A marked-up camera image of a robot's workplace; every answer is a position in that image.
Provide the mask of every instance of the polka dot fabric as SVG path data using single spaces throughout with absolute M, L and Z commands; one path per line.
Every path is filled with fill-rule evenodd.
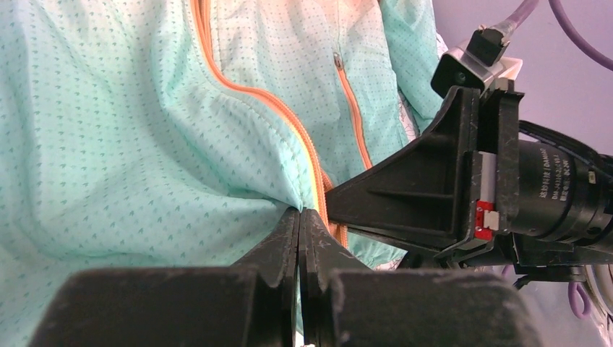
M 285 101 L 335 183 L 364 168 L 334 51 L 373 159 L 406 141 L 375 1 L 210 6 L 218 67 Z M 0 34 L 0 346 L 25 345 L 75 271 L 228 265 L 288 206 L 314 207 L 298 139 L 212 77 L 188 1 L 8 0 Z M 399 252 L 350 248 L 371 266 Z

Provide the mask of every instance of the zipper teeth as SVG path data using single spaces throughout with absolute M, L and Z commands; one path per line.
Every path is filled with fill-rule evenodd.
M 284 119 L 286 123 L 290 127 L 294 128 L 295 131 L 300 135 L 300 138 L 304 141 L 309 157 L 311 157 L 311 164 L 313 166 L 313 171 L 314 171 L 313 174 L 315 176 L 315 185 L 316 185 L 316 190 L 317 190 L 317 196 L 315 197 L 315 199 L 317 201 L 317 206 L 319 208 L 320 216 L 327 226 L 328 221 L 327 221 L 327 206 L 326 206 L 325 192 L 324 192 L 324 182 L 325 182 L 324 175 L 322 175 L 322 169 L 320 166 L 319 159 L 317 157 L 317 151 L 315 150 L 313 141 L 311 140 L 304 126 L 302 125 L 302 123 L 300 123 L 300 121 L 296 119 L 296 116 L 293 114 L 291 109 L 285 103 L 278 100 L 274 95 L 272 95 L 266 90 L 259 90 L 253 87 L 244 87 L 240 85 L 235 85 L 234 83 L 228 81 L 221 74 L 221 71 L 219 71 L 219 69 L 217 69 L 217 67 L 214 64 L 210 63 L 213 60 L 213 48 L 209 46 L 208 43 L 210 42 L 207 42 L 205 40 L 206 38 L 210 38 L 211 36 L 210 24 L 208 23 L 208 18 L 210 16 L 209 1 L 208 0 L 192 0 L 192 11 L 194 12 L 193 15 L 194 15 L 194 20 L 196 22 L 196 26 L 198 29 L 198 35 L 200 37 L 200 43 L 201 43 L 202 49 L 205 52 L 205 58 L 206 58 L 205 60 L 209 64 L 210 71 L 213 73 L 213 75 L 219 81 L 219 83 L 233 90 L 237 90 L 239 92 L 249 94 L 260 100 L 262 100 L 263 98 L 266 99 L 267 105 L 274 106 L 275 111 L 286 116 L 287 119 Z
M 343 92 L 345 93 L 347 103 L 349 104 L 351 123 L 353 124 L 353 134 L 356 137 L 358 151 L 360 152 L 364 167 L 366 168 L 366 170 L 368 170 L 372 167 L 372 161 L 370 160 L 370 155 L 368 154 L 368 149 L 366 148 L 366 140 L 364 139 L 364 128 L 362 126 L 360 108 L 358 105 L 358 101 L 356 100 L 356 96 L 353 94 L 353 90 L 351 89 L 351 85 L 349 84 L 349 80 L 347 78 L 347 74 L 343 65 L 343 60 L 340 58 L 340 54 L 336 52 L 334 53 L 334 65 L 336 65 L 338 77 L 340 78 L 340 84 L 343 86 Z

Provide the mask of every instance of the jacket sleeve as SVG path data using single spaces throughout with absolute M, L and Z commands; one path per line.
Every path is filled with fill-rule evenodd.
M 442 102 L 430 87 L 438 63 L 432 0 L 380 0 L 380 7 L 398 87 L 423 132 Z

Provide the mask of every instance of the zipper pull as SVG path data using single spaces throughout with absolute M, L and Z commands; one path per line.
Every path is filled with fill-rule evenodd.
M 343 69 L 343 60 L 340 58 L 340 54 L 336 52 L 334 52 L 334 65 L 339 70 Z

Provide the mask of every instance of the fabric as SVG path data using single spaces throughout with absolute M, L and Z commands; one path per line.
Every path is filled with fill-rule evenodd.
M 215 65 L 278 96 L 334 184 L 404 146 L 440 99 L 427 0 L 211 1 Z M 202 57 L 185 0 L 0 2 L 0 346 L 27 343 L 71 273 L 229 265 L 288 206 L 314 208 L 308 155 L 271 108 Z M 368 266 L 403 252 L 350 235 Z

